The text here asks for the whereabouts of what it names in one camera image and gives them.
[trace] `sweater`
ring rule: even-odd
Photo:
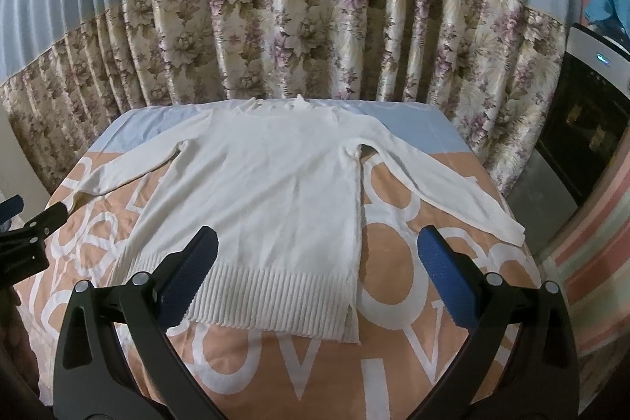
[[[421,200],[523,244],[523,227],[476,184],[376,118],[301,97],[193,116],[85,176],[64,203],[72,212],[80,195],[107,194],[171,161],[109,286],[152,272],[207,225],[219,253],[187,319],[358,342],[362,145]]]

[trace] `silver bolt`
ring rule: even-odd
[[[87,279],[82,279],[74,286],[74,290],[81,293],[85,292],[87,290],[87,287],[89,287],[89,281]]]
[[[548,281],[547,283],[545,283],[545,288],[547,289],[547,292],[551,294],[557,294],[558,292],[560,292],[560,287],[555,281]]]
[[[503,278],[501,277],[501,274],[490,272],[486,275],[486,281],[493,287],[498,287],[503,283]]]
[[[131,278],[131,283],[134,285],[144,285],[149,281],[149,273],[148,272],[137,272]]]

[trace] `white wall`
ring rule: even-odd
[[[6,112],[0,106],[0,198],[19,194],[24,199],[21,217],[29,220],[46,208],[48,191],[26,160]]]

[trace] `glowing blue display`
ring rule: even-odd
[[[597,59],[599,59],[606,66],[610,65],[610,59],[608,59],[606,56],[602,56],[601,54],[598,53]]]

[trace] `floral curtain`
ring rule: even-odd
[[[434,104],[506,194],[565,33],[519,0],[129,0],[68,32],[0,99],[50,191],[129,109],[302,94]]]

